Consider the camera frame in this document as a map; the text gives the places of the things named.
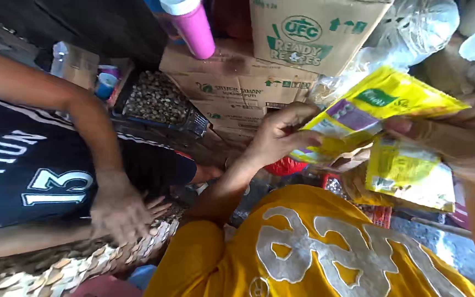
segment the yellow packet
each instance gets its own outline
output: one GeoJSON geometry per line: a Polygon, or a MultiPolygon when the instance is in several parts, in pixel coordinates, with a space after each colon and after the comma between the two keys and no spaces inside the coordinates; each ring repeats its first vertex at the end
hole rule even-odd
{"type": "Polygon", "coordinates": [[[417,205],[453,212],[452,171],[434,152],[414,143],[378,137],[371,148],[366,189],[417,205]]]}
{"type": "Polygon", "coordinates": [[[331,162],[341,153],[370,143],[385,118],[440,116],[468,107],[408,74],[380,67],[302,128],[324,135],[320,147],[309,146],[290,155],[308,163],[331,162]]]}

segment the ufc ready recipes box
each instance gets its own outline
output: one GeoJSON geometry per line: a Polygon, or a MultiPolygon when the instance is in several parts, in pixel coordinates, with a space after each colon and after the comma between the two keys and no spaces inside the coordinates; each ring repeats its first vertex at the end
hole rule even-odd
{"type": "Polygon", "coordinates": [[[228,108],[279,108],[304,101],[318,78],[313,72],[254,58],[250,42],[216,40],[216,47],[212,57],[198,60],[186,45],[168,44],[159,69],[189,99],[228,108]]]}
{"type": "Polygon", "coordinates": [[[338,76],[393,0],[252,0],[254,57],[338,76]]]}

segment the barcode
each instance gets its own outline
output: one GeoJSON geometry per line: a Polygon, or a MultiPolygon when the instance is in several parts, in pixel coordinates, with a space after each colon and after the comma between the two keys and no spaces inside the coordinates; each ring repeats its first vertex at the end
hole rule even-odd
{"type": "Polygon", "coordinates": [[[243,109],[261,109],[259,106],[243,105],[243,109]]]}
{"type": "Polygon", "coordinates": [[[283,107],[287,106],[288,104],[286,104],[286,103],[265,102],[265,105],[267,107],[283,108],[283,107]]]}
{"type": "Polygon", "coordinates": [[[382,140],[380,140],[381,145],[390,145],[394,146],[395,145],[395,139],[390,138],[390,137],[383,137],[382,140]]]}
{"type": "Polygon", "coordinates": [[[375,187],[375,190],[383,189],[391,191],[395,181],[381,177],[373,177],[372,184],[375,187]]]}

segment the knorr logo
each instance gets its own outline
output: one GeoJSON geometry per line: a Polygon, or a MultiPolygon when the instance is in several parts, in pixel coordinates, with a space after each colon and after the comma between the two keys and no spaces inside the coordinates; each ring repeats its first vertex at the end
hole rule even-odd
{"type": "Polygon", "coordinates": [[[398,97],[392,97],[379,89],[367,89],[355,97],[373,106],[383,107],[390,104],[398,97]]]}
{"type": "Polygon", "coordinates": [[[212,86],[210,84],[200,84],[199,82],[195,83],[198,87],[199,87],[199,90],[201,90],[202,92],[205,92],[205,93],[213,93],[214,92],[214,89],[212,88],[212,86]]]}
{"type": "Polygon", "coordinates": [[[281,27],[285,35],[295,41],[311,42],[320,38],[322,28],[310,17],[293,15],[286,18],[281,27]]]}

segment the cardboard box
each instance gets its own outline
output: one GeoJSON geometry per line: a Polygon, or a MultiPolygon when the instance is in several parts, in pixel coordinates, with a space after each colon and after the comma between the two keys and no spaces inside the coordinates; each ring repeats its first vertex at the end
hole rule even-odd
{"type": "Polygon", "coordinates": [[[216,103],[207,100],[190,100],[215,126],[257,129],[267,109],[246,104],[216,103]]]}
{"type": "Polygon", "coordinates": [[[393,0],[253,0],[254,56],[338,76],[393,0]]]}
{"type": "Polygon", "coordinates": [[[216,40],[214,56],[198,60],[187,46],[169,44],[159,69],[190,99],[219,104],[281,107],[304,101],[317,74],[253,57],[253,45],[216,40]]]}
{"type": "Polygon", "coordinates": [[[51,67],[51,74],[77,84],[84,89],[94,90],[96,73],[100,57],[97,54],[81,49],[68,42],[60,42],[63,45],[63,62],[54,59],[51,67]]]}
{"type": "Polygon", "coordinates": [[[256,130],[253,129],[214,126],[213,130],[217,135],[219,135],[219,137],[228,142],[230,145],[242,149],[247,147],[254,139],[254,135],[256,135],[256,130]]]}

